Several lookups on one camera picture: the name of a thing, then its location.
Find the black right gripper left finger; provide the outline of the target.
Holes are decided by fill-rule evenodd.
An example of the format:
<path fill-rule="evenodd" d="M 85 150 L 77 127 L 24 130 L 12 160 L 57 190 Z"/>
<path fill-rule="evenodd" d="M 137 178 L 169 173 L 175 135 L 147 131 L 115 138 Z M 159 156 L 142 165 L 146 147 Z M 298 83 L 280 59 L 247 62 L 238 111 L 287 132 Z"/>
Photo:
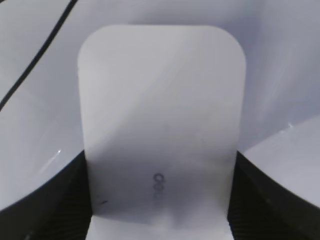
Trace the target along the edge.
<path fill-rule="evenodd" d="M 2 240 L 84 240 L 93 215 L 87 162 L 80 152 L 40 188 L 1 210 Z"/>

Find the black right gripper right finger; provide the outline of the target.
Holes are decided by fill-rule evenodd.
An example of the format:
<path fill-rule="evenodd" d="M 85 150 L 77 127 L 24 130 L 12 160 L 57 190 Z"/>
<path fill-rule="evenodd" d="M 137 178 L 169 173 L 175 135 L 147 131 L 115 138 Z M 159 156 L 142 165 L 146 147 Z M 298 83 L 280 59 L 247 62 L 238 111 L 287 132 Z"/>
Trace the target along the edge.
<path fill-rule="evenodd" d="M 320 209 L 236 155 L 227 220 L 235 240 L 318 240 Z"/>

